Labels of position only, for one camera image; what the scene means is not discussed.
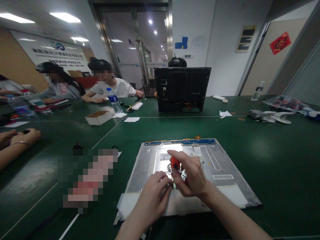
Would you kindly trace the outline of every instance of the blue circuit board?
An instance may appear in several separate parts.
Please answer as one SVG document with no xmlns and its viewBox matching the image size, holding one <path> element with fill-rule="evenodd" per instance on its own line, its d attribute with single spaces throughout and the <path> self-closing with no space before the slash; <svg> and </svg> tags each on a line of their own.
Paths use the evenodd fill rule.
<svg viewBox="0 0 320 240">
<path fill-rule="evenodd" d="M 184 139 L 184 140 L 171 140 L 171 141 L 155 141 L 155 142 L 145 142 L 144 145 L 159 145 L 159 144 L 176 144 L 180 143 L 182 146 L 192 145 L 192 144 L 216 144 L 215 138 L 203 138 L 203 139 Z"/>
</svg>

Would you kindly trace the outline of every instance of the smartphone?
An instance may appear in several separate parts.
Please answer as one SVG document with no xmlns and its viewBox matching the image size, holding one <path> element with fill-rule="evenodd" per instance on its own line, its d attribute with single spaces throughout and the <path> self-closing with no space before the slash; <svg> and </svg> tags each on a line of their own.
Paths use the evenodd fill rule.
<svg viewBox="0 0 320 240">
<path fill-rule="evenodd" d="M 72 104 L 59 105 L 59 106 L 51 108 L 51 110 L 52 111 L 60 111 L 60 110 L 63 110 L 65 108 L 67 108 L 67 107 L 70 107 L 70 106 L 72 106 Z"/>
</svg>

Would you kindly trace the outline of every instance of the company logo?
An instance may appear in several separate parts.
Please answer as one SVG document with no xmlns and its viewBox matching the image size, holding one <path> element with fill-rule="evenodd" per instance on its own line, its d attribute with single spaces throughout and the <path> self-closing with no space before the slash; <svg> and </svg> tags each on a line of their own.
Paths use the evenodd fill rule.
<svg viewBox="0 0 320 240">
<path fill-rule="evenodd" d="M 57 50 L 62 50 L 62 51 L 64 51 L 65 50 L 65 48 L 64 48 L 64 46 L 61 44 L 61 43 L 59 43 L 59 42 L 50 42 L 51 43 L 51 46 L 54 48 L 54 49 L 57 49 Z"/>
</svg>

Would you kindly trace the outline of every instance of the ceiling light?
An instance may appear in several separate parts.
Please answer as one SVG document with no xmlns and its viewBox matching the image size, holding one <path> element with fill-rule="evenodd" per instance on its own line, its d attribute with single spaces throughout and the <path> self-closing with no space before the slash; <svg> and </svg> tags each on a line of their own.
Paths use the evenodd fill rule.
<svg viewBox="0 0 320 240">
<path fill-rule="evenodd" d="M 9 20 L 18 22 L 18 23 L 35 23 L 34 21 L 30 21 L 28 19 L 15 16 L 15 15 L 13 15 L 11 13 L 0 13 L 0 17 L 6 18 L 6 19 L 9 19 Z"/>
<path fill-rule="evenodd" d="M 111 39 L 110 41 L 112 41 L 112 42 L 122 42 L 122 41 L 119 40 L 119 39 Z"/>
<path fill-rule="evenodd" d="M 36 40 L 28 39 L 28 38 L 20 38 L 21 41 L 30 41 L 30 42 L 36 42 Z"/>
<path fill-rule="evenodd" d="M 70 15 L 69 13 L 50 13 L 50 14 L 52 16 L 60 18 L 61 20 L 69 22 L 69 23 L 81 22 L 80 19 Z"/>
<path fill-rule="evenodd" d="M 82 37 L 72 37 L 74 41 L 79 41 L 79 42 L 88 42 L 88 39 L 82 38 Z"/>
</svg>

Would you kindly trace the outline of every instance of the cardboard box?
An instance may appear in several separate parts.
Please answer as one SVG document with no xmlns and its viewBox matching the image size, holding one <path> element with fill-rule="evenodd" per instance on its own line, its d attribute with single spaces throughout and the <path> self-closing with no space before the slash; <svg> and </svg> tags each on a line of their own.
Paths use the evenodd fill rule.
<svg viewBox="0 0 320 240">
<path fill-rule="evenodd" d="M 82 73 L 80 70 L 68 70 L 69 74 L 71 77 L 83 77 Z"/>
<path fill-rule="evenodd" d="M 101 126 L 105 122 L 109 121 L 112 115 L 109 111 L 98 111 L 86 116 L 86 120 L 90 125 Z"/>
</svg>

